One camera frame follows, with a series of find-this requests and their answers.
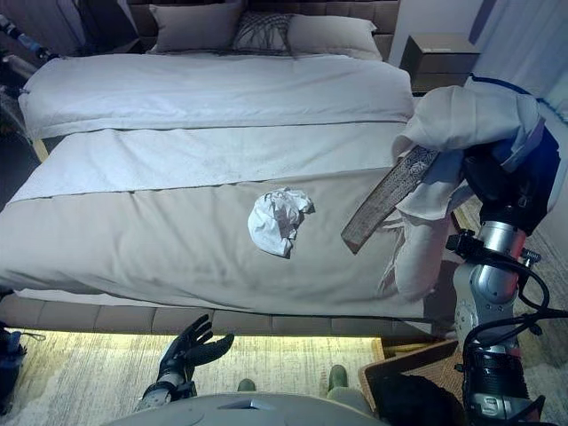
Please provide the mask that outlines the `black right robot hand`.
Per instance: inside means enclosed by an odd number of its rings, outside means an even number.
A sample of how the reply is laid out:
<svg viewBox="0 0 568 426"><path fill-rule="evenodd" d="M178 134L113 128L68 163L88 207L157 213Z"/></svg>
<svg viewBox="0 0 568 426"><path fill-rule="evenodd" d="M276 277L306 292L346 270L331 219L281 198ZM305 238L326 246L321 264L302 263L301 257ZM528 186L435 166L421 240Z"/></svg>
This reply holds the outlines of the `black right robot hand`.
<svg viewBox="0 0 568 426"><path fill-rule="evenodd" d="M544 130L538 146L512 172L498 163L496 147L473 146L462 162L467 183L482 202L480 223L500 222L531 235L547 215L560 164L558 144Z"/></svg>

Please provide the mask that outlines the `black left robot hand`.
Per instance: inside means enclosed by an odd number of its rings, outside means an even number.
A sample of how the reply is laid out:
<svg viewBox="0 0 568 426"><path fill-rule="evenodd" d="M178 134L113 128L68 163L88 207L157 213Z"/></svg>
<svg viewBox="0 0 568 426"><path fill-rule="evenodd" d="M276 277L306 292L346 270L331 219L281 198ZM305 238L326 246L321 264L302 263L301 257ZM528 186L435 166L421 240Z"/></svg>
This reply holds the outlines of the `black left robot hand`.
<svg viewBox="0 0 568 426"><path fill-rule="evenodd" d="M178 335L162 356L156 382L176 387L189 383L198 366L223 357L233 346L234 335L212 341L209 315L200 316Z"/></svg>

